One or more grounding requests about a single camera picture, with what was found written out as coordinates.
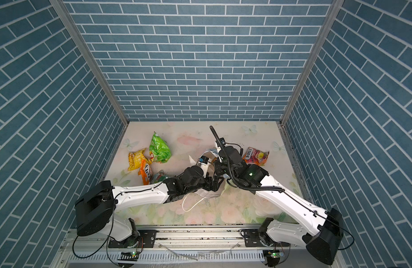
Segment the teal Fox's blossom candy bag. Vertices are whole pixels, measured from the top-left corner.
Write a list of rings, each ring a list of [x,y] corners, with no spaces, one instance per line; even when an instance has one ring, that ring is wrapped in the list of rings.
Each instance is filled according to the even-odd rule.
[[[173,175],[165,173],[163,170],[160,170],[158,173],[152,176],[150,184],[161,183],[168,178],[173,178]]]

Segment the orange Fox's candy bag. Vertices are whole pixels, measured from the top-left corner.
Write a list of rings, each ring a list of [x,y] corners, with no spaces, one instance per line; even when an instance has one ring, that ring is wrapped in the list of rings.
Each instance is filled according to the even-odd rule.
[[[152,169],[148,161],[142,160],[138,171],[138,175],[142,178],[143,185],[149,185],[152,177]]]

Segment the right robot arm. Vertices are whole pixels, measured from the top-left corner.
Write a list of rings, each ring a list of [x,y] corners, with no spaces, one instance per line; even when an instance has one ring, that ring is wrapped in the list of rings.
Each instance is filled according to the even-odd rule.
[[[258,230],[262,243],[304,246],[318,261],[333,264],[345,232],[341,212],[323,209],[296,195],[262,167],[246,164],[235,148],[216,145],[216,149],[216,168],[229,176],[229,185],[269,201],[296,220],[289,224],[267,218]]]

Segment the green floral paper bag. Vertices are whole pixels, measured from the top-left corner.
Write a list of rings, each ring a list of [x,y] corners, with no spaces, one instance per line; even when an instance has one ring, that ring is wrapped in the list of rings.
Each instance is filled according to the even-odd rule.
[[[199,189],[193,192],[199,195],[201,197],[201,200],[196,202],[191,208],[185,209],[184,205],[188,197],[188,195],[186,195],[183,198],[181,205],[184,212],[190,212],[195,206],[197,206],[201,201],[205,199],[220,197],[224,191],[224,186],[222,186],[224,178],[215,175],[214,164],[218,160],[217,149],[208,149],[207,151],[203,152],[201,157],[199,157],[196,161],[189,155],[189,160],[190,164],[200,167],[203,172],[203,178],[200,179],[199,183],[197,184],[197,187]]]

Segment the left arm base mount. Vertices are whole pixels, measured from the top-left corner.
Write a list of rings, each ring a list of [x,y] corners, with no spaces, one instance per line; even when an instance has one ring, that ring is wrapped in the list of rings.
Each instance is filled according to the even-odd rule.
[[[156,230],[140,230],[138,235],[134,234],[129,236],[127,239],[118,242],[116,240],[110,239],[108,243],[108,248],[111,249],[149,249],[154,247],[156,239]]]

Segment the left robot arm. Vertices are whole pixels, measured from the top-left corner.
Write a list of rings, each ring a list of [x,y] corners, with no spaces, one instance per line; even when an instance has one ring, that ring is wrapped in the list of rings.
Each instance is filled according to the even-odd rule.
[[[223,181],[223,172],[209,174],[199,166],[149,185],[122,187],[102,181],[75,202],[77,235],[86,237],[101,232],[118,242],[124,241],[137,234],[135,222],[131,218],[117,219],[116,212],[140,205],[177,202],[199,190],[216,193]]]

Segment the green snack bag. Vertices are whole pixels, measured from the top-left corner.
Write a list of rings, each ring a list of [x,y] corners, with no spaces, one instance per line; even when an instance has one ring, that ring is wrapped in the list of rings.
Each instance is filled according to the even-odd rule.
[[[157,163],[166,163],[171,157],[171,150],[166,143],[156,132],[154,132],[150,146],[150,159]]]

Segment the yellow snack bag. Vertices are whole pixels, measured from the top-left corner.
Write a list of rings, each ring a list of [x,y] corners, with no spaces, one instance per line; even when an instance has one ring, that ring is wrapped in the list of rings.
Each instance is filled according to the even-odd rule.
[[[146,151],[146,148],[140,149],[136,152],[128,153],[128,162],[129,162],[128,171],[129,172],[139,169],[143,161],[147,164],[151,163],[151,160],[144,155],[145,151]]]

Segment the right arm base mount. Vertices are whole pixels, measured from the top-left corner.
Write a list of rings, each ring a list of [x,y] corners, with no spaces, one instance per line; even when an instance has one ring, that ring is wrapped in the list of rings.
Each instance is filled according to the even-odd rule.
[[[265,233],[259,232],[257,229],[243,228],[239,231],[239,234],[245,243],[245,247],[269,247],[279,249],[290,247],[290,244],[286,242],[274,242],[268,238]]]

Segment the Fox's fruits candy bag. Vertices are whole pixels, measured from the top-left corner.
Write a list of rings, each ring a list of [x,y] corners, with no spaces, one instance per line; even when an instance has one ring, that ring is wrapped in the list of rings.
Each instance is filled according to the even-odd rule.
[[[247,164],[255,164],[264,166],[267,162],[269,151],[261,151],[253,147],[249,147],[243,157]]]

